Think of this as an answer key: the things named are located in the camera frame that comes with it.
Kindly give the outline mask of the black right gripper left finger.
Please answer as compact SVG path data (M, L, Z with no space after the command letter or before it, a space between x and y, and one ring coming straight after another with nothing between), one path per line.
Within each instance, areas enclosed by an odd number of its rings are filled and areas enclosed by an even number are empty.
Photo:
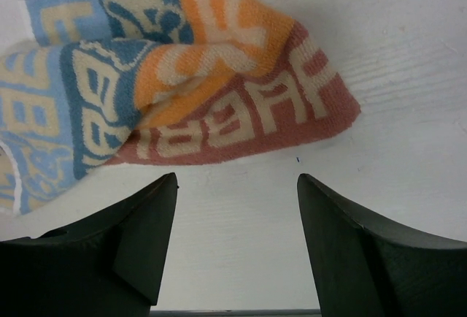
M177 203L169 173L40 237L1 243L3 316L148 316Z

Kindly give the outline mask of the orange blue printed towel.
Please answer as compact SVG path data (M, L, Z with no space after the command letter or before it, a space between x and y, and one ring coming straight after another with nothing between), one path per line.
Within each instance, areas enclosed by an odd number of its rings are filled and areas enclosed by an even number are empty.
M258 0L24 0L1 58L1 210L95 168L202 165L316 142L360 106L308 31Z

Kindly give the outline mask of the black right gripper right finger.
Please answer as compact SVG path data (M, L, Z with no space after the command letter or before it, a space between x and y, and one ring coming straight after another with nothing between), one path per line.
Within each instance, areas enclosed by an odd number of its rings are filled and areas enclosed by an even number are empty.
M465 316L466 243L400 224L311 175L298 203L323 316Z

